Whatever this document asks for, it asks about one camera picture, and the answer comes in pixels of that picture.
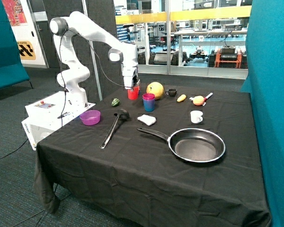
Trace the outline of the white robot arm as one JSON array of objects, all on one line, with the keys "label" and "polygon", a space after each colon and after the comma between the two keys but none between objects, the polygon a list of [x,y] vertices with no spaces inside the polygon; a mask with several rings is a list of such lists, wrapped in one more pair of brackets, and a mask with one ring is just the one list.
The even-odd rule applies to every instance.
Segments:
[{"label": "white robot arm", "polygon": [[74,35],[79,35],[87,41],[109,45],[111,47],[108,51],[109,60],[120,63],[122,66],[124,87],[133,89],[139,85],[138,52],[134,42],[119,41],[78,11],[72,12],[68,17],[51,19],[50,30],[61,63],[69,67],[57,75],[57,81],[69,92],[72,105],[80,107],[87,105],[86,91],[79,86],[79,83],[87,80],[90,76],[89,69],[81,64],[75,53],[71,40]]}]

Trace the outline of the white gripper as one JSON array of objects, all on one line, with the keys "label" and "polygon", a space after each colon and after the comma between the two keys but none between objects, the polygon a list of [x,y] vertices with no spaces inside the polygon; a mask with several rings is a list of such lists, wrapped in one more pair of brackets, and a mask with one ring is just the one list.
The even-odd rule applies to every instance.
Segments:
[{"label": "white gripper", "polygon": [[137,67],[124,67],[122,75],[126,89],[132,89],[140,84]]}]

